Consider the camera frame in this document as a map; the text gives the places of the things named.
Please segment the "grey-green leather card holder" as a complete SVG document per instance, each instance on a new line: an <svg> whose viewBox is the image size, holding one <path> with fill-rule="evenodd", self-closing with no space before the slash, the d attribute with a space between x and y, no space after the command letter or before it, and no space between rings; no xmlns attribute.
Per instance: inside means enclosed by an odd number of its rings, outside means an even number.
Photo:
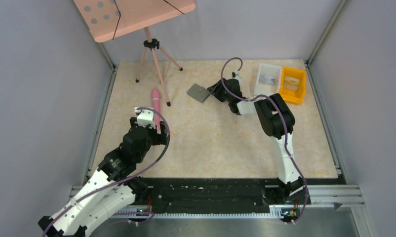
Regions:
<svg viewBox="0 0 396 237"><path fill-rule="evenodd" d="M210 96L210 92L203 86L194 83L187 91L187 95L197 100L200 103L204 103L205 100Z"/></svg>

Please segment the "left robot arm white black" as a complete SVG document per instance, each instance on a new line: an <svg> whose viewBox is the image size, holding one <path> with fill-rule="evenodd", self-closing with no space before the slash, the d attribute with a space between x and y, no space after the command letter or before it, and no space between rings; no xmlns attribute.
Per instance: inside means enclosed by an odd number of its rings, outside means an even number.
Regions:
<svg viewBox="0 0 396 237"><path fill-rule="evenodd" d="M77 194L61 210L39 220L42 236L89 237L123 207L146 200L147 185L139 176L163 158L170 129L160 113L150 111L130 118L130 125Z"/></svg>

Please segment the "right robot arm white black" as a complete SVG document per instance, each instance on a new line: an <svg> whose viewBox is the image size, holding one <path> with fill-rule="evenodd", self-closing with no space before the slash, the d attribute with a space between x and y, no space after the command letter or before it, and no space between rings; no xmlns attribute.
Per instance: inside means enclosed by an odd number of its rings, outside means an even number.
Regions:
<svg viewBox="0 0 396 237"><path fill-rule="evenodd" d="M274 93L246 98L237 79L221 79L207 90L218 101L227 102L232 113L257 115L262 130L276 148L278 179L282 183L278 190L279 199L284 203L308 204L307 180L294 158L292 140L295 117L282 96Z"/></svg>

